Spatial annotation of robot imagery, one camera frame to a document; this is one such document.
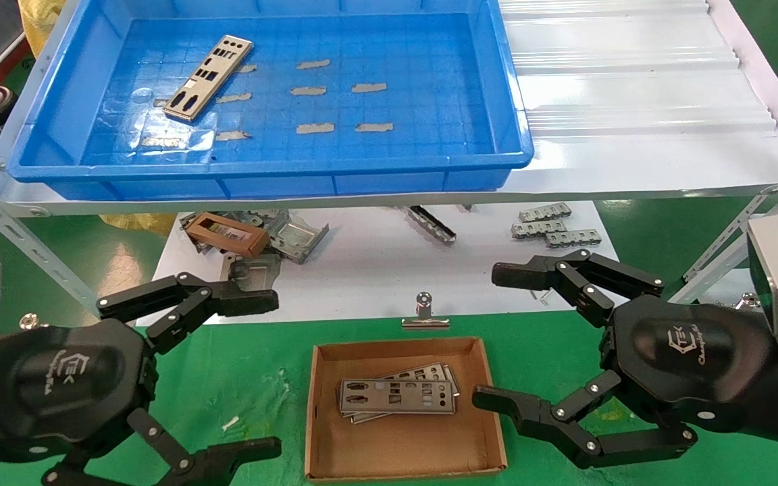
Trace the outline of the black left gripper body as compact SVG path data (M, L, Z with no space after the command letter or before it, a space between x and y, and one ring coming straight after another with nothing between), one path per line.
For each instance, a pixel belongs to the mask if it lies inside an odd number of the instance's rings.
M108 454L133 433L128 415L149 407L157 380L148 343L115 319L0 336L0 462Z

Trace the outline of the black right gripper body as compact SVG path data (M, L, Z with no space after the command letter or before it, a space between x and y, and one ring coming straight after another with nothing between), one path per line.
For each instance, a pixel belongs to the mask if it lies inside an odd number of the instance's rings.
M778 343L762 314L645 295L607 327L602 366L641 419L778 441Z

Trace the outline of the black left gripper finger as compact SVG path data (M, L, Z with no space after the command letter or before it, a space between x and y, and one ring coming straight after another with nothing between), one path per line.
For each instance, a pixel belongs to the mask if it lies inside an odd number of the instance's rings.
M232 281L208 282L190 273L140 284L97 301L101 318L122 323L163 311L146 329L145 341L155 354L173 350L212 316L256 316L278 308L275 290L241 290Z
M127 416L127 424L169 465L169 470L155 483L157 485L229 485L241 465L277 458L283 452L280 439L263 437L263 439L211 445L189 453L173 435L142 408L136 409ZM123 484L86 473L84 468L89 460L86 452L72 450L41 477L41 484Z

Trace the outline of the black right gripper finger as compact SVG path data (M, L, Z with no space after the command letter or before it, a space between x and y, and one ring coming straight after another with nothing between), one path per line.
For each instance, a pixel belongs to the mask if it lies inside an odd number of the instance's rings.
M519 436L551 443L578 468L604 468L672 460L697 443L694 431L678 421L656 418L656 428L596 436L581 421L610 400L623 385L605 371L556 404L538 395L476 385L472 403L512 419Z
M596 328L608 325L615 303L602 289L633 299L661 296L663 280L588 250L562 257L536 255L525 264L496 263L492 283L502 288L555 290Z

